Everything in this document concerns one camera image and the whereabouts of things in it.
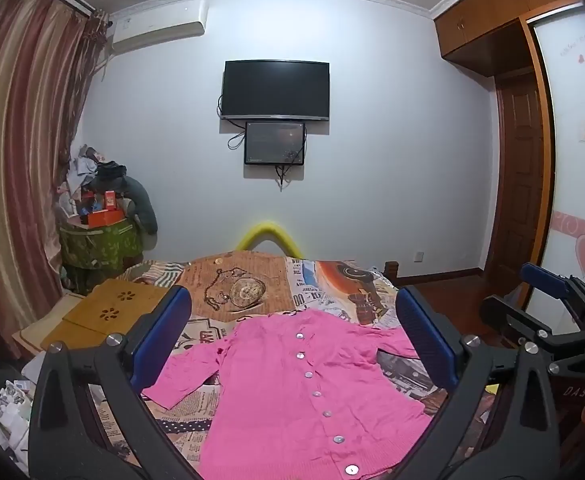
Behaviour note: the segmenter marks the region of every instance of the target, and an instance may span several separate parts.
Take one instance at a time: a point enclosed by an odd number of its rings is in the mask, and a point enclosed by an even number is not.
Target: striped curtain
[[[61,296],[52,205],[105,32],[102,13],[0,0],[0,359]]]

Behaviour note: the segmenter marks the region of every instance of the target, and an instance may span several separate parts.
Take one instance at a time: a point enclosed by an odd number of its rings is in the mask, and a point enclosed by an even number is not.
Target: white air conditioner
[[[201,36],[205,32],[207,17],[205,0],[189,0],[144,10],[117,22],[112,49],[115,54],[122,54],[164,41]]]

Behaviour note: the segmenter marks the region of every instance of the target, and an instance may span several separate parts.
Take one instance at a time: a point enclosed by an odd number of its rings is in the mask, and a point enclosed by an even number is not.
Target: pink cardigan
[[[402,328],[311,309],[256,317],[170,357],[143,393],[172,408],[219,371],[205,480],[366,479],[399,463],[431,420],[381,373],[378,348],[417,357]]]

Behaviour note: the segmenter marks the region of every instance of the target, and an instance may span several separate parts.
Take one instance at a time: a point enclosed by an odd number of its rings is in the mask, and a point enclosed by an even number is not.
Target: cardigan sleeve
[[[167,410],[173,408],[219,370],[229,343],[230,338],[226,337],[170,356],[155,384],[142,393]]]
[[[402,327],[380,330],[367,326],[353,325],[357,335],[389,354],[419,359],[410,339]]]

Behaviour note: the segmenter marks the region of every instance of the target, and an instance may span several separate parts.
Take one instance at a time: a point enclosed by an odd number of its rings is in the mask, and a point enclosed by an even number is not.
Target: screw
[[[61,341],[55,341],[48,346],[48,352],[51,354],[56,354],[57,352],[61,352],[61,350],[63,350],[63,342]]]
[[[114,333],[106,337],[106,344],[108,346],[117,346],[122,343],[124,336],[119,333]]]
[[[524,350],[526,350],[529,354],[537,354],[539,347],[535,343],[529,341],[524,345]]]
[[[464,337],[463,342],[467,346],[476,347],[476,346],[480,345],[481,339],[479,339],[479,337],[477,337],[476,335],[471,334],[471,335],[467,335],[466,337]]]

